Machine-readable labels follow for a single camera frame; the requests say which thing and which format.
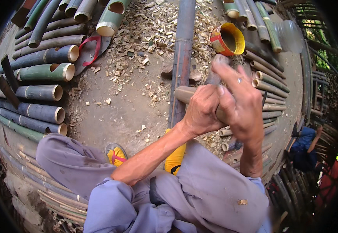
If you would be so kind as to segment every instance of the person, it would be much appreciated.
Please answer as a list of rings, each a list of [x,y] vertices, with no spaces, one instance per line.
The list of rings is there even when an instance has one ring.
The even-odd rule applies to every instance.
[[[304,126],[300,132],[297,132],[297,123],[293,128],[292,137],[298,137],[293,143],[288,156],[293,162],[293,166],[302,171],[316,171],[321,170],[321,166],[317,161],[315,145],[321,137],[323,127],[317,128],[317,133],[314,129]]]
[[[270,232],[261,182],[264,138],[261,94],[242,67],[212,63],[227,87],[199,86],[184,118],[128,158],[110,143],[100,150],[56,133],[36,159],[54,180],[88,200],[84,232]],[[195,137],[226,126],[244,143],[240,173]],[[165,170],[156,169],[166,159]]]

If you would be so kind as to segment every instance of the bamboo pole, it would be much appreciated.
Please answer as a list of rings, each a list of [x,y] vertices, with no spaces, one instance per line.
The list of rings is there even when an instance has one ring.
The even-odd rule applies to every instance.
[[[276,86],[277,88],[281,89],[281,90],[284,91],[284,92],[287,92],[287,93],[290,92],[290,91],[289,91],[289,88],[288,88],[286,85],[284,85],[283,83],[279,82],[279,81],[276,80],[275,78],[273,78],[273,77],[271,77],[271,76],[265,74],[265,73],[262,72],[262,71],[257,71],[257,72],[255,73],[255,77],[254,77],[254,78],[259,79],[259,80],[262,80],[262,81],[264,81],[264,82],[267,82],[267,83],[269,83],[269,84],[271,84],[271,85],[273,85],[273,86]]]
[[[116,34],[130,0],[110,0],[97,24],[97,32],[104,37]]]
[[[0,122],[2,122],[5,126],[7,126],[10,129],[13,129],[15,132],[18,134],[27,137],[28,139],[34,141],[34,142],[39,142],[42,138],[44,138],[46,135],[43,133],[36,132],[34,130],[25,128],[21,125],[18,125],[11,120],[4,118],[3,116],[0,115]]]
[[[74,20],[79,23],[87,23],[92,17],[92,11],[98,0],[83,0],[74,14]]]
[[[31,13],[31,16],[26,21],[26,24],[24,26],[24,30],[25,31],[30,32],[31,30],[33,30],[33,28],[37,24],[37,21],[38,21],[39,17],[42,14],[43,9],[45,9],[47,3],[48,3],[48,0],[40,0],[40,2],[37,4],[36,8]]]
[[[75,69],[72,63],[30,66],[17,71],[17,80],[68,82],[73,79]]]
[[[52,38],[58,38],[58,37],[64,37],[64,36],[68,36],[68,35],[80,35],[80,34],[85,34],[87,32],[87,27],[85,26],[85,24],[76,24],[76,25],[72,25],[72,26],[68,26],[68,27],[64,27],[64,28],[59,28],[56,30],[51,30],[49,32],[46,32],[45,34],[43,34],[42,40],[49,40]],[[22,49],[26,46],[29,45],[29,40],[27,39],[23,42],[21,42],[20,44],[17,44],[14,48],[15,51]]]
[[[248,6],[253,14],[254,20],[256,21],[257,32],[259,34],[261,43],[263,44],[269,43],[270,42],[269,32],[267,31],[265,23],[260,15],[259,10],[256,7],[256,4],[254,3],[253,0],[246,0],[246,2],[248,3]]]
[[[259,62],[261,65],[265,66],[267,69],[269,69],[272,72],[276,73],[279,77],[281,77],[283,79],[286,79],[286,77],[284,76],[284,74],[280,70],[278,70],[272,64],[270,64],[269,62],[267,62],[264,59],[260,58],[256,54],[254,54],[254,53],[252,53],[252,52],[250,52],[248,50],[245,50],[242,55],[243,55],[243,57],[246,57],[249,60],[255,60],[255,61]]]
[[[86,39],[86,35],[69,35],[65,37],[58,37],[58,38],[52,38],[49,40],[42,41],[41,44],[35,48],[32,49],[29,46],[26,46],[22,49],[17,50],[13,55],[13,59],[17,59],[19,57],[22,57],[24,55],[35,53],[41,50],[55,48],[55,47],[64,47],[67,45],[76,45],[80,46],[82,42]]]
[[[65,9],[65,15],[69,18],[73,18],[81,2],[82,0],[71,0]]]
[[[44,122],[37,119],[32,119],[27,116],[20,115],[18,113],[12,112],[10,110],[4,109],[0,107],[0,115],[11,119],[12,122],[19,124],[23,127],[32,129],[34,131],[40,133],[59,133],[61,135],[66,136],[68,133],[67,125],[64,123],[61,124],[52,124],[48,122]]]
[[[288,97],[288,93],[282,91],[281,89],[277,88],[276,86],[270,85],[267,82],[261,81],[259,79],[252,80],[252,86],[257,88],[257,89],[260,89],[260,90],[272,92],[272,93],[274,93],[278,96],[281,96],[283,98]]]
[[[46,9],[43,11],[29,39],[28,46],[30,48],[35,49],[41,43],[43,34],[50,23],[51,17],[54,15],[57,7],[59,6],[60,1],[61,0],[51,0]]]

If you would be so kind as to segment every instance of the green bamboo tube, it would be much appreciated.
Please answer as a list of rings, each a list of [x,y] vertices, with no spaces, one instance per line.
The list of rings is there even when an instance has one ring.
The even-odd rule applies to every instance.
[[[260,90],[269,91],[283,98],[288,97],[287,92],[284,92],[280,90],[279,88],[277,88],[276,86],[270,85],[267,82],[261,81],[259,79],[252,80],[252,86]]]
[[[32,49],[29,46],[26,46],[22,49],[17,50],[13,55],[13,59],[17,59],[19,57],[22,57],[24,55],[35,53],[41,50],[55,48],[55,47],[64,47],[67,45],[77,45],[80,46],[82,42],[87,38],[86,35],[69,35],[65,37],[58,37],[58,38],[52,38],[49,40],[42,41],[41,44],[35,48]]]
[[[65,28],[59,28],[56,30],[52,30],[49,32],[46,32],[45,34],[43,34],[42,40],[49,40],[52,38],[57,38],[57,37],[64,37],[67,35],[80,35],[80,34],[84,34],[87,32],[87,27],[85,26],[85,24],[77,24],[77,25],[72,25],[72,26],[68,26]],[[15,51],[22,49],[26,46],[29,45],[29,40],[27,39],[23,42],[21,42],[20,44],[17,44],[15,46]]]
[[[270,20],[269,14],[266,12],[265,7],[262,5],[261,2],[255,2],[255,4],[261,14],[263,21],[265,22],[267,31],[269,32],[269,36],[271,40],[270,44],[271,44],[271,47],[273,48],[274,53],[280,53],[282,51],[282,46],[280,45],[278,35],[273,26],[273,23]]]
[[[74,14],[74,20],[78,23],[87,23],[98,0],[83,0]]]
[[[29,31],[33,30],[33,28],[37,24],[39,17],[41,16],[43,9],[45,9],[47,3],[48,3],[48,0],[41,0],[38,3],[38,5],[33,10],[33,12],[31,13],[31,16],[28,18],[28,21],[26,22],[26,24],[24,26],[25,31],[29,32]]]
[[[82,0],[71,0],[65,9],[65,16],[68,18],[73,18],[81,2]]]
[[[97,32],[104,37],[115,35],[130,0],[110,0],[97,24]]]
[[[257,71],[254,78],[265,81],[273,86],[278,87],[279,89],[281,89],[282,91],[285,91],[287,93],[289,93],[289,88],[287,86],[285,86],[283,83],[279,82],[278,80],[276,80],[275,78],[265,74],[262,71]]]
[[[39,133],[36,132],[34,130],[25,128],[21,125],[18,125],[14,122],[12,122],[11,120],[4,118],[0,115],[0,122],[2,122],[5,126],[7,126],[8,128],[14,130],[16,133],[27,137],[28,139],[35,141],[35,142],[39,142],[42,138],[44,138],[46,135],[43,133]]]
[[[61,20],[57,20],[54,22],[51,22],[48,24],[47,28],[46,28],[46,32],[52,31],[52,30],[56,30],[59,28],[64,28],[64,27],[68,27],[68,26],[73,26],[78,24],[76,21],[74,21],[74,19],[61,19]],[[33,31],[30,32],[26,32],[24,35],[20,36],[20,38],[18,38],[17,40],[15,40],[15,45],[20,44],[21,42],[29,39],[31,37],[31,34],[33,33]]]
[[[72,63],[44,64],[21,68],[17,71],[17,80],[70,81],[74,76]]]
[[[277,104],[264,104],[262,111],[284,111],[287,109],[285,105],[277,105]]]

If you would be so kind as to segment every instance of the cut bamboo end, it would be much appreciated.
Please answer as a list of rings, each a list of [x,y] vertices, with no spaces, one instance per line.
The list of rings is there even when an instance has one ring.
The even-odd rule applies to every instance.
[[[55,111],[55,120],[57,124],[60,124],[65,119],[65,110],[62,107],[59,107]]]
[[[79,57],[79,48],[77,45],[73,44],[70,46],[69,51],[68,51],[68,60],[69,62],[75,62]]]

